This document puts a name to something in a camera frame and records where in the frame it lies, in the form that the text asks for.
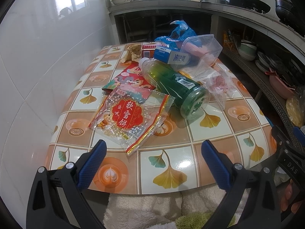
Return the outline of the person's right hand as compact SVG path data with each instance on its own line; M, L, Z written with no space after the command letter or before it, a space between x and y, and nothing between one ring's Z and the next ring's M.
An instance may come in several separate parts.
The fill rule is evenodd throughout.
M280 201L281 212L284 212L288 209L289 201L292 198L292 196L293 196L293 180L290 179L290 182L286 187L284 195L282 196ZM298 211L298 209L301 207L301 205L302 205L302 201L294 203L291 207L291 212L295 214Z

